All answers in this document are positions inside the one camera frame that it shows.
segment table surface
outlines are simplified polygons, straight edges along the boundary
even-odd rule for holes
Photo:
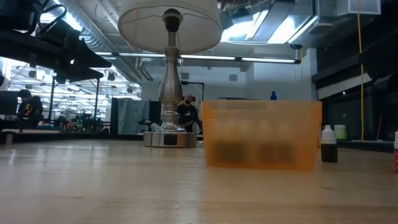
[[[398,223],[392,154],[339,149],[338,164],[297,172],[208,167],[202,147],[141,144],[0,146],[0,223]]]

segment white lampshade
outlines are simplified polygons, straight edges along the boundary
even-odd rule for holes
[[[164,12],[176,9],[183,16],[176,46],[181,54],[193,54],[216,46],[223,33],[216,0],[121,0],[120,34],[131,45],[163,53],[168,32]]]

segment lamp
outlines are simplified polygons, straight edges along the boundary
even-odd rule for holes
[[[161,131],[144,133],[144,145],[195,147],[196,135],[178,126],[177,104],[182,86],[177,72],[180,54],[193,54],[216,46],[222,35],[215,0],[123,0],[120,34],[131,45],[166,55],[166,72],[159,88],[165,105]]]

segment person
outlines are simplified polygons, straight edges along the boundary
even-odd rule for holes
[[[192,105],[192,101],[193,96],[188,94],[177,106],[177,113],[180,114],[178,124],[183,126],[189,133],[193,132],[193,124],[195,122],[199,125],[200,130],[203,130],[198,117],[198,110]]]
[[[18,118],[28,118],[29,126],[33,128],[37,126],[39,121],[43,118],[43,104],[39,96],[32,96],[29,90],[20,90],[18,97],[21,98],[22,103],[18,108]]]

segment plastic bin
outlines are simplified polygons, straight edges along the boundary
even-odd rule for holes
[[[319,101],[204,101],[201,117],[211,166],[312,170],[319,150]]]

